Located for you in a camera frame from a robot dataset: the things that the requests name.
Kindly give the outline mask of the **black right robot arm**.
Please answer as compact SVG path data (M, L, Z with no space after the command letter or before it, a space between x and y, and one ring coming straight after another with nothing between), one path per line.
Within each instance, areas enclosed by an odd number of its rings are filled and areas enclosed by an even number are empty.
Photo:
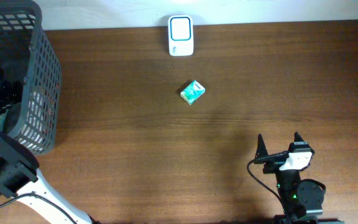
M278 198L283 214L275 215L274 223L342 223L335 218L319 218L323 214L326 186L317 180L300 177L300 172L310 166L314 154L315 151L298 132L294 133L294 141L288 150L276 154L268 153L262 135L258 135L255 157L247 164L247 171L257 183ZM264 174L275 175L276 191L256 178L250 171L251 164L262 164Z

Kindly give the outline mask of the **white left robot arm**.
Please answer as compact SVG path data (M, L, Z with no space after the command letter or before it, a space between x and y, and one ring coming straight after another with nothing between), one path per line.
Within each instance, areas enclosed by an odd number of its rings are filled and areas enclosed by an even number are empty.
M35 156L0 131L0 196L9 200L0 208L20 202L49 223L97 223L61 196L45 179Z

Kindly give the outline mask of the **small green tissue pack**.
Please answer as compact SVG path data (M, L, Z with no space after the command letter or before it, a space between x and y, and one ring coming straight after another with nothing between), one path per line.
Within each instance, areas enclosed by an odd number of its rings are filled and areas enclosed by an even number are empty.
M193 80L186 88L180 92L180 96L189 105L192 105L206 91L206 88L198 81Z

